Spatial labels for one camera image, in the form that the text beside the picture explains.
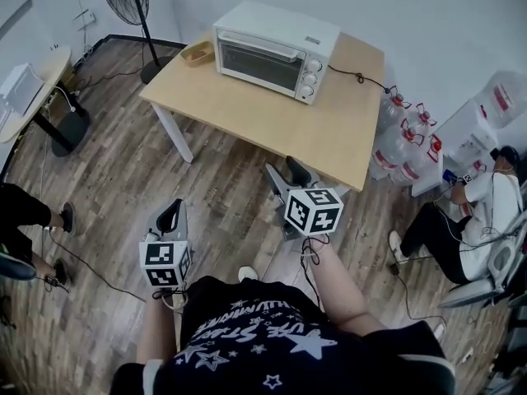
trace person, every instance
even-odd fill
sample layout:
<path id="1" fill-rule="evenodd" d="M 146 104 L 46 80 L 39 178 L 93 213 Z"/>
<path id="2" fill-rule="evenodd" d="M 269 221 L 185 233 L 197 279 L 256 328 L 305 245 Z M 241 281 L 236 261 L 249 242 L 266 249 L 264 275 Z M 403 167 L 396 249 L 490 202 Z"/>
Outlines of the person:
<path id="1" fill-rule="evenodd" d="M 25 268 L 18 266 L 32 265 L 38 277 L 57 280 L 62 286 L 68 282 L 66 265 L 58 259 L 52 266 L 41 256 L 33 252 L 32 242 L 18 227 L 20 225 L 41 225 L 58 227 L 72 233 L 74 231 L 74 209 L 70 202 L 63 206 L 60 214 L 52 211 L 38 199 L 15 184 L 0 184 L 0 275 L 14 279 L 28 279 L 32 275 L 19 273 Z"/>
<path id="2" fill-rule="evenodd" d="M 387 329 L 332 245 L 310 242 L 325 313 L 251 267 L 238 284 L 205 276 L 188 288 L 178 353 L 173 312 L 149 297 L 137 362 L 117 370 L 110 394 L 454 393 L 454 368 L 428 325 Z"/>
<path id="3" fill-rule="evenodd" d="M 523 210 L 517 170 L 520 156 L 511 146 L 497 153 L 493 172 L 481 173 L 464 185 L 452 188 L 451 201 L 475 205 L 472 216 L 459 222 L 450 219 L 434 202 L 425 203 L 401 239 L 389 233 L 389 246 L 397 263 L 425 245 L 446 277 L 455 284 L 487 277 L 492 242 L 507 231 Z"/>

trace star print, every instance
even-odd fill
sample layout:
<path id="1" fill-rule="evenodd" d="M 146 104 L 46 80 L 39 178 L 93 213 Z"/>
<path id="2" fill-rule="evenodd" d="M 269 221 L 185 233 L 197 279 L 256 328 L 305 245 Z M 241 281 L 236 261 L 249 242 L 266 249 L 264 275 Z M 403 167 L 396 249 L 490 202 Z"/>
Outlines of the star print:
<path id="1" fill-rule="evenodd" d="M 280 374 L 276 374 L 275 376 L 267 375 L 267 378 L 262 384 L 273 391 L 277 386 L 282 384 L 282 382 L 280 382 Z"/>
<path id="2" fill-rule="evenodd" d="M 260 322 L 263 322 L 264 320 L 262 318 L 252 318 L 250 320 L 251 325 L 258 325 Z"/>
<path id="3" fill-rule="evenodd" d="M 323 339 L 319 336 L 319 330 L 315 329 L 309 332 L 306 336 L 302 335 L 286 335 L 286 338 L 296 343 L 289 352 L 305 351 L 312 357 L 320 360 L 322 358 L 323 346 L 336 346 L 337 342 L 330 339 Z"/>
<path id="4" fill-rule="evenodd" d="M 220 357 L 220 351 L 214 351 L 210 354 L 206 354 L 204 352 L 197 353 L 197 356 L 199 357 L 199 361 L 196 363 L 196 369 L 198 367 L 201 367 L 202 365 L 206 365 L 211 371 L 216 371 L 217 365 L 222 365 L 224 363 L 228 363 L 228 359 L 224 359 L 223 357 Z"/>
<path id="5" fill-rule="evenodd" d="M 235 303 L 231 303 L 231 310 L 238 309 L 239 307 L 243 307 L 244 303 L 247 303 L 246 300 L 238 300 Z"/>
<path id="6" fill-rule="evenodd" d="M 265 348 L 265 345 L 262 344 L 261 346 L 253 346 L 250 352 L 255 352 L 256 354 L 262 354 L 264 351 L 267 351 L 267 348 Z"/>
<path id="7" fill-rule="evenodd" d="M 205 350 L 207 350 L 207 348 L 205 348 L 203 344 L 199 344 L 198 346 L 187 346 L 175 358 L 177 359 L 178 357 L 184 355 L 184 362 L 188 363 L 193 353 L 198 352 L 198 351 L 205 351 Z"/>

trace baseboard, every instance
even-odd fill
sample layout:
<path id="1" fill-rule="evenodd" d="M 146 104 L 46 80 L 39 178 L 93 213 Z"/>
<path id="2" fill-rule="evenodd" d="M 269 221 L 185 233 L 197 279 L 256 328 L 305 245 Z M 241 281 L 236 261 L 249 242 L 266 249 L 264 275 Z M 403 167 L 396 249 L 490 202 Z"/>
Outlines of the baseboard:
<path id="1" fill-rule="evenodd" d="M 92 46 L 92 53 L 94 53 L 103 43 L 106 43 L 110 40 L 126 40 L 126 41 L 136 41 L 138 43 L 146 43 L 148 42 L 147 39 L 143 36 L 135 36 L 135 35 L 120 35 L 120 34 L 109 34 L 105 38 L 99 39 L 95 44 Z M 155 39 L 152 38 L 152 43 L 157 45 L 165 45 L 166 47 L 171 47 L 173 49 L 184 49 L 187 44 L 181 44 L 175 41 L 167 41 L 165 39 Z M 75 63 L 73 66 L 73 71 L 76 72 L 77 69 L 82 65 L 82 61 L 79 60 Z"/>

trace white chair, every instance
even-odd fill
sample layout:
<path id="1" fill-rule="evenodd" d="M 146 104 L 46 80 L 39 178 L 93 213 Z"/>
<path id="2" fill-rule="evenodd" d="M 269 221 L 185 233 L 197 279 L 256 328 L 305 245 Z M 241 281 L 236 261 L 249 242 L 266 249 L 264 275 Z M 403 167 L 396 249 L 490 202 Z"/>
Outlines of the white chair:
<path id="1" fill-rule="evenodd" d="M 506 233 L 517 230 L 515 236 L 492 243 L 487 266 L 490 276 L 462 286 L 456 286 L 445 297 L 440 308 L 450 309 L 479 301 L 501 299 L 512 278 L 526 259 L 522 247 L 527 235 L 527 211 L 522 212 L 509 226 Z"/>

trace wooden floor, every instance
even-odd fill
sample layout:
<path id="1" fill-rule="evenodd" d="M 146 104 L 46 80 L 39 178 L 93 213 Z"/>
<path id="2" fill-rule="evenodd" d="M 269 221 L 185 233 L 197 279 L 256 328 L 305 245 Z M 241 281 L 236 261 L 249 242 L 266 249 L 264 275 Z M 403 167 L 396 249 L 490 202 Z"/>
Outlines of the wooden floor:
<path id="1" fill-rule="evenodd" d="M 94 82 L 103 74 L 133 71 L 141 63 L 140 44 L 112 40 L 94 53 L 80 76 L 92 76 Z M 144 297 L 138 242 L 147 216 L 161 204 L 183 198 L 196 251 L 194 279 L 210 274 L 235 282 L 238 267 L 253 265 L 264 281 L 298 286 L 312 297 L 298 253 L 282 242 L 273 224 L 275 203 L 262 174 L 266 162 L 283 169 L 284 160 L 176 116 L 195 156 L 192 165 L 185 163 L 150 105 L 138 98 L 141 87 L 139 76 L 131 75 L 82 92 L 80 101 L 92 118 L 89 133 L 74 154 L 62 159 L 50 154 L 45 166 L 43 202 L 58 211 L 69 200 L 77 209 L 77 235 L 57 231 L 55 238 L 114 285 Z M 59 117 L 54 113 L 52 121 Z M 31 126 L 7 178 L 35 196 L 40 192 L 44 143 L 44 133 Z M 391 327 L 413 321 L 406 313 L 403 286 L 386 267 L 392 260 L 387 234 L 393 227 L 405 230 L 425 200 L 411 198 L 406 188 L 389 181 L 368 178 L 363 192 L 346 196 L 338 232 L 332 235 L 373 312 Z M 24 231 L 40 253 L 39 228 Z M 0 356 L 10 361 L 28 393 L 107 393 L 115 370 L 134 358 L 143 303 L 108 288 L 49 237 L 44 256 L 50 263 L 63 258 L 75 282 L 68 295 L 58 289 L 46 292 L 42 281 L 1 281 L 0 295 L 12 297 L 18 329 L 2 328 Z M 457 364 L 473 347 L 473 358 L 456 365 L 456 374 L 458 393 L 477 393 L 502 338 L 506 308 L 481 310 L 478 305 L 440 311 L 436 306 L 450 283 L 431 259 L 402 267 L 402 277 L 408 283 L 412 315 L 441 313 L 448 322 L 442 346 L 450 361 Z M 428 322 L 434 328 L 439 320 Z"/>

